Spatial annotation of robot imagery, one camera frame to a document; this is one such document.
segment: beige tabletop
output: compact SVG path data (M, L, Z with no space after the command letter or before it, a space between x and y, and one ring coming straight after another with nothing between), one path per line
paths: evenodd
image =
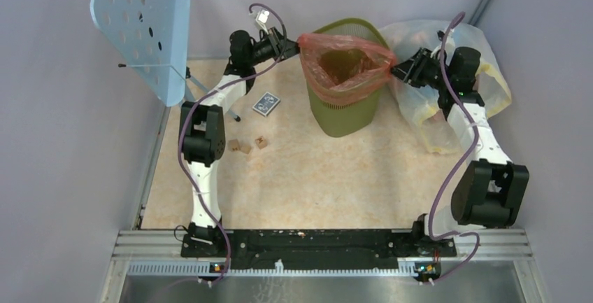
M213 87L225 64L208 60L189 66ZM204 94L197 87L192 91ZM266 91L281 99L267 118L252 110ZM227 149L220 160L219 204L227 228L409 228L428 212L461 155L428 153L387 88L369 126L339 139L327 136L311 114L298 58L259 77L232 110L242 121L225 116L227 140L249 143L253 150L246 155ZM179 117L179 108L171 108L142 228L190 222L192 189L176 157ZM254 144L259 136L269 142L261 150ZM441 206L449 203L452 189Z

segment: wooden cube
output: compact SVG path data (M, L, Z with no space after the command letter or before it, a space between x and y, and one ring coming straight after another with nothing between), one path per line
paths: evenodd
M249 153L251 153L251 146L245 143L241 146L241 151L246 155L249 155Z
M264 149L265 147L268 146L268 141L263 136L260 136L257 139L255 139L255 145L259 149Z
M239 140L237 140L237 139L229 141L229 143L227 144L227 147L229 147L229 149L231 151L237 151L237 150L241 149L241 145L239 143Z

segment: translucent plastic bag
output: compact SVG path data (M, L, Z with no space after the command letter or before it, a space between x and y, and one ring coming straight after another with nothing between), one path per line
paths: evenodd
M437 32L445 31L448 25L448 21L413 20L388 25L379 32L397 59L405 62L419 48L435 50L439 47L441 42ZM496 115L511 103L511 95L490 44L481 30L461 23L449 35L445 51L452 55L459 46L474 48L482 54L476 72L477 88L484 99L487 116ZM415 88L393 77L388 85L401 114L429 152L454 153L459 150L459 140L438 107L438 92L435 89Z
M307 83L322 101L337 106L381 88L396 64L390 50L355 36L302 34L298 43Z

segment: cable connector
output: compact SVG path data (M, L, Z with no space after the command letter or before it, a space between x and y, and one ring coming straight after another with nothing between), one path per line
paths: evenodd
M264 30L267 33L268 27L266 27L266 23L268 22L268 18L270 16L270 12L268 10L261 9L257 12L254 11L253 13L249 14L249 16L255 19L255 26L259 30Z

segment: gray floor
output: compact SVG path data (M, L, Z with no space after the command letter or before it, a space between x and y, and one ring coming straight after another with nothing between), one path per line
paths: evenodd
M512 262L469 264L434 287L413 286L410 278L393 277L229 277L212 289L188 279L163 290L180 279L129 276L120 303L524 302Z

